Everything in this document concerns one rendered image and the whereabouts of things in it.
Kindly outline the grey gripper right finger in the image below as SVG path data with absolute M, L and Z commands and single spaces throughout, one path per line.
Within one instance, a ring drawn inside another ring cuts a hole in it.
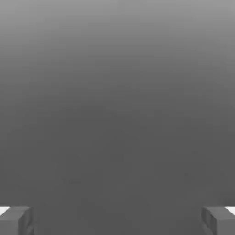
M 235 235 L 235 206 L 202 207 L 201 221 L 206 235 Z

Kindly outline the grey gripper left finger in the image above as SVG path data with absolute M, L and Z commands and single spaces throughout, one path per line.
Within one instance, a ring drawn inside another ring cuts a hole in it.
M 33 208 L 0 206 L 0 235 L 34 235 Z

